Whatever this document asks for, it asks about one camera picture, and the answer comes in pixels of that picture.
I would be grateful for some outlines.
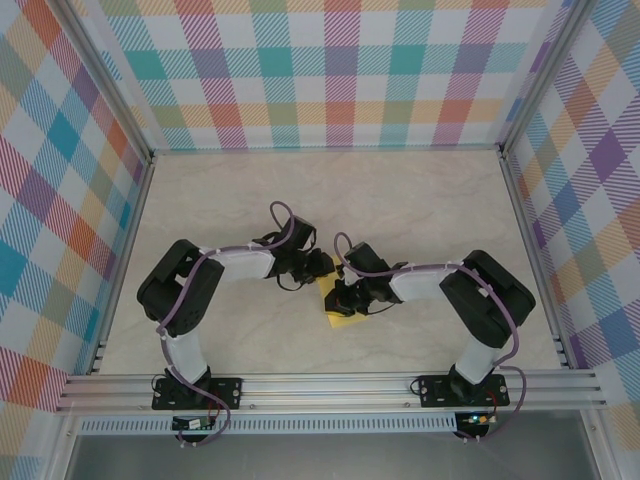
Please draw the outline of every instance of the yellow object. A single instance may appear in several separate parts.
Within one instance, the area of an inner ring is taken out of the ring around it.
[[[338,257],[334,256],[332,257],[332,259],[333,259],[334,265],[340,264]],[[326,297],[327,294],[331,290],[333,290],[336,280],[338,280],[339,278],[340,277],[338,277],[338,274],[336,272],[333,272],[331,275],[327,275],[326,277],[318,278],[316,280],[318,287],[320,287],[320,295],[322,296],[323,305],[324,305],[324,297]],[[327,313],[327,317],[329,318],[329,323],[331,324],[331,328],[346,327],[347,325],[352,325],[354,323],[358,323],[369,318],[365,315],[362,315],[361,313],[356,313],[352,317],[342,317],[338,314]]]

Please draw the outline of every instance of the yellow sponge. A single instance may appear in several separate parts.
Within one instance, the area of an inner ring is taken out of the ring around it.
[[[340,260],[338,260],[338,257],[334,256],[332,258],[333,258],[334,265],[340,264]],[[326,297],[328,293],[331,290],[333,290],[336,280],[338,280],[339,278],[340,277],[338,277],[338,274],[334,272],[331,275],[327,275],[326,277],[318,278],[316,280],[318,287],[320,287],[320,295],[322,295],[323,305],[324,305],[324,297]],[[366,315],[362,315],[361,313],[356,313],[352,317],[342,317],[337,313],[327,313],[327,317],[329,318],[329,324],[331,324],[331,328],[346,327],[347,325],[352,325],[354,323],[358,323],[369,318]]]

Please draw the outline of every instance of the vented panel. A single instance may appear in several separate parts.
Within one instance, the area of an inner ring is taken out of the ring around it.
[[[227,434],[453,432],[453,413],[233,415]],[[174,434],[170,416],[86,417],[82,435]]]

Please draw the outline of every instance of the marble surface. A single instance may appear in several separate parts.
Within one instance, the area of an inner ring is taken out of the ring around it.
[[[101,373],[162,371],[156,324],[135,300],[139,285],[177,239],[222,247],[274,230],[274,199],[318,228],[325,251],[333,252],[340,230],[389,264],[459,260],[484,249],[538,296],[492,151],[160,157]],[[274,280],[220,285],[200,329],[218,373],[448,370],[469,336],[444,298],[332,329],[316,285],[289,293]],[[511,364],[559,367],[539,301],[519,332]]]

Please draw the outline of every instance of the purple cable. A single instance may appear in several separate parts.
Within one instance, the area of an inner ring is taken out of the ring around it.
[[[502,425],[502,427],[498,428],[497,430],[495,430],[492,433],[487,434],[485,436],[485,438],[492,437],[496,433],[501,432],[502,430],[504,430],[506,425],[508,424],[508,422],[511,421],[513,418],[515,418],[518,415],[518,413],[520,412],[520,409],[522,408],[522,404],[524,403],[524,397],[527,394],[527,378],[526,378],[524,372],[521,369],[519,369],[518,367],[501,366],[507,360],[515,357],[516,354],[518,353],[518,350],[520,349],[520,337],[518,336],[518,328],[516,327],[516,324],[513,321],[513,317],[509,313],[509,310],[507,310],[507,307],[505,307],[505,305],[502,302],[502,300],[500,299],[500,297],[498,297],[498,295],[493,291],[493,288],[491,288],[491,285],[489,285],[487,282],[485,282],[473,270],[470,270],[469,268],[465,267],[464,265],[457,264],[457,263],[435,263],[435,264],[431,264],[431,265],[418,265],[416,267],[402,267],[402,268],[396,268],[394,270],[388,270],[386,272],[375,272],[375,273],[363,272],[363,271],[358,270],[357,268],[353,267],[349,263],[349,261],[346,258],[344,258],[342,253],[340,253],[340,249],[338,248],[338,240],[340,239],[340,237],[343,237],[347,241],[347,243],[349,244],[349,249],[351,249],[353,247],[353,243],[351,242],[351,239],[349,238],[349,236],[344,232],[338,232],[336,234],[336,236],[333,238],[333,248],[336,251],[336,255],[338,256],[338,259],[340,259],[340,262],[345,267],[347,267],[349,270],[351,270],[352,272],[354,272],[356,275],[358,275],[360,277],[386,277],[386,276],[395,275],[395,274],[398,274],[398,273],[409,273],[409,272],[419,272],[419,271],[434,271],[434,270],[453,269],[453,270],[460,270],[461,272],[467,274],[478,285],[480,285],[482,288],[484,288],[487,291],[487,293],[489,294],[491,299],[495,302],[495,304],[498,306],[498,309],[500,310],[500,312],[504,316],[505,320],[509,324],[509,328],[511,329],[511,335],[513,336],[513,348],[511,349],[511,351],[509,353],[507,353],[506,355],[500,357],[498,360],[496,360],[493,363],[493,365],[495,367],[500,366],[500,368],[503,369],[503,370],[515,370],[522,377],[522,394],[520,395],[520,400],[518,400],[516,408],[513,410],[513,413],[509,417],[509,420],[506,423],[504,423]],[[467,435],[467,434],[465,434],[463,432],[460,432],[460,433],[464,437],[472,438],[470,435]]]
[[[273,250],[274,248],[278,248],[280,245],[283,245],[285,242],[287,242],[289,240],[289,238],[291,238],[291,235],[293,235],[293,229],[294,229],[293,210],[291,210],[289,205],[287,205],[286,203],[281,202],[279,200],[271,202],[271,205],[269,205],[269,210],[271,211],[271,217],[276,222],[276,225],[278,225],[278,227],[280,227],[280,228],[282,228],[282,226],[281,226],[280,222],[278,221],[278,219],[277,219],[277,217],[276,217],[276,215],[275,215],[275,213],[273,211],[273,207],[275,207],[276,205],[280,205],[281,207],[283,207],[287,211],[287,213],[289,214],[289,220],[291,220],[289,222],[289,229],[287,230],[287,234],[284,236],[284,238],[282,238],[282,240],[279,240],[279,241],[277,241],[277,242],[275,242],[275,243],[273,243],[271,245],[266,245],[264,247],[263,246],[255,246],[254,247],[254,246],[249,246],[249,245],[239,245],[239,246],[233,246],[233,247],[224,247],[224,248],[220,248],[220,249],[213,249],[213,250],[209,250],[208,252],[205,252],[204,254],[202,254],[200,256],[200,258],[198,258],[198,260],[196,260],[196,262],[193,264],[193,267],[191,267],[191,271],[189,272],[189,275],[187,276],[187,279],[184,282],[182,290],[180,290],[180,295],[178,295],[176,303],[173,304],[173,307],[171,308],[171,310],[169,311],[167,316],[162,320],[162,322],[160,322],[160,325],[158,326],[158,328],[156,328],[156,332],[158,333],[158,335],[160,335],[160,343],[161,343],[161,346],[162,346],[162,353],[164,355],[165,360],[169,364],[169,371],[171,372],[171,374],[176,378],[176,380],[178,380],[184,386],[190,388],[194,392],[196,392],[196,393],[198,393],[200,395],[203,395],[204,397],[206,397],[206,398],[212,400],[213,402],[215,402],[216,404],[220,405],[222,408],[224,408],[224,410],[225,410],[225,412],[227,414],[227,418],[225,419],[225,422],[222,425],[222,427],[218,431],[216,431],[215,433],[209,435],[207,438],[205,438],[204,440],[202,440],[199,443],[189,443],[189,442],[187,442],[182,437],[182,431],[178,432],[178,438],[180,439],[180,441],[183,442],[182,445],[185,445],[185,444],[189,443],[193,447],[202,446],[202,445],[206,445],[208,443],[211,443],[216,438],[220,437],[220,435],[222,435],[222,432],[224,432],[229,427],[229,424],[231,423],[231,410],[229,409],[229,406],[224,401],[222,401],[222,399],[218,398],[215,395],[210,394],[209,392],[206,392],[206,391],[202,390],[201,388],[196,387],[194,384],[192,384],[186,378],[184,378],[180,372],[178,372],[178,370],[173,365],[173,359],[171,358],[171,354],[169,353],[169,347],[167,346],[167,340],[166,340],[167,330],[166,330],[166,326],[169,324],[169,322],[171,322],[171,320],[173,320],[173,317],[175,316],[176,312],[178,311],[178,309],[182,305],[182,302],[184,301],[184,297],[187,295],[187,292],[189,291],[189,286],[191,285],[191,282],[193,282],[193,278],[195,277],[195,274],[198,271],[198,268],[200,268],[200,266],[204,263],[204,261],[206,259],[208,259],[212,255],[215,255],[216,253],[220,253],[220,252],[248,251],[248,250],[261,252],[261,251]]]

